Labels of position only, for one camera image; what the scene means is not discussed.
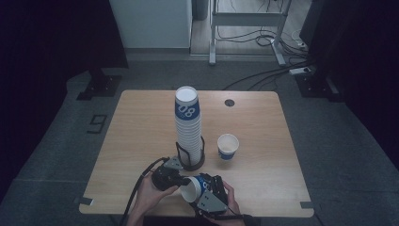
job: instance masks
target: cup stack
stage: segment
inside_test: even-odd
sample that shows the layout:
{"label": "cup stack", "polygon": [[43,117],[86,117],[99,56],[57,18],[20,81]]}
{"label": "cup stack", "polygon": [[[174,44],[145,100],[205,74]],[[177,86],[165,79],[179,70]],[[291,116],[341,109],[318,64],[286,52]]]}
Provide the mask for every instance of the cup stack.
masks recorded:
{"label": "cup stack", "polygon": [[197,165],[202,158],[201,116],[197,91],[192,87],[176,90],[175,119],[180,160],[187,166]]}

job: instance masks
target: person's right hand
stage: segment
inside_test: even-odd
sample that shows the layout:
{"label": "person's right hand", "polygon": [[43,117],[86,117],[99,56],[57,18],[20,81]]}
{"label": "person's right hand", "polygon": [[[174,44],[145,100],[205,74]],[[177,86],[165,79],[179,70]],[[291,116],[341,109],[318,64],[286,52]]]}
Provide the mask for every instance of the person's right hand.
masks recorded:
{"label": "person's right hand", "polygon": [[[238,206],[237,201],[234,198],[234,188],[223,181],[223,186],[227,190],[227,200],[229,202],[229,210],[223,214],[223,216],[234,216],[234,215],[241,215],[240,206]],[[246,224],[242,219],[228,219],[228,220],[215,220],[212,218],[207,218],[214,224],[220,226],[245,226]]]}

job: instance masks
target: metal frame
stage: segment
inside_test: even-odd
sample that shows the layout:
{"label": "metal frame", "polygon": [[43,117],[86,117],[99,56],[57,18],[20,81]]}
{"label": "metal frame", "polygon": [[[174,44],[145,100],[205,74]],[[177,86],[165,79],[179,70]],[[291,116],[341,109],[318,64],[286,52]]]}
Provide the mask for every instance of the metal frame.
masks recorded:
{"label": "metal frame", "polygon": [[211,40],[209,43],[209,64],[216,64],[216,41],[215,30],[217,26],[276,26],[278,28],[277,35],[271,40],[272,48],[276,55],[276,59],[280,66],[285,66],[285,60],[279,50],[279,41],[281,39],[282,29],[288,17],[288,10],[291,1],[288,1],[283,12],[262,12],[262,13],[235,13],[235,12],[217,12],[216,1],[214,0],[214,8],[211,15]]}

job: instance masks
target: hand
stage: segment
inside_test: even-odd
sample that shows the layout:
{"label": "hand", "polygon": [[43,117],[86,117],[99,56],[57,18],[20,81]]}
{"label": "hand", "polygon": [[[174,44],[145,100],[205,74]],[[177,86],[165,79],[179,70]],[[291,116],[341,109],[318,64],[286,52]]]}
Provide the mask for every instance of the hand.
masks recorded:
{"label": "hand", "polygon": [[152,172],[149,172],[137,191],[135,206],[130,213],[127,225],[142,225],[144,215],[177,189],[177,186],[173,186],[165,191],[158,190],[152,183]]}
{"label": "hand", "polygon": [[[234,188],[223,181],[223,186],[227,189],[227,200],[229,202],[229,210],[223,214],[223,216],[231,215],[241,215],[240,206],[238,206],[237,201],[234,198]],[[229,220],[215,220],[212,218],[207,218],[214,224],[219,226],[245,226],[246,224],[242,219],[229,219]]]}

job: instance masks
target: wooden tabletop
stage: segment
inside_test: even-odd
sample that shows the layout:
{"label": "wooden tabletop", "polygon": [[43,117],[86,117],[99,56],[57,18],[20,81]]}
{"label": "wooden tabletop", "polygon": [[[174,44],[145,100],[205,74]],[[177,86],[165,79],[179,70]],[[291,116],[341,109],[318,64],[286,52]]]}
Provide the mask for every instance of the wooden tabletop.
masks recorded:
{"label": "wooden tabletop", "polygon": [[[123,214],[140,173],[160,157],[177,154],[172,90],[126,90],[120,97],[81,204],[85,214]],[[234,106],[226,106],[232,99]],[[275,92],[199,91],[205,163],[181,175],[220,175],[234,187],[241,212],[254,217],[313,215],[284,114]],[[217,139],[233,134],[240,147],[230,162],[217,154]],[[180,190],[161,200],[152,216],[194,216]]]}

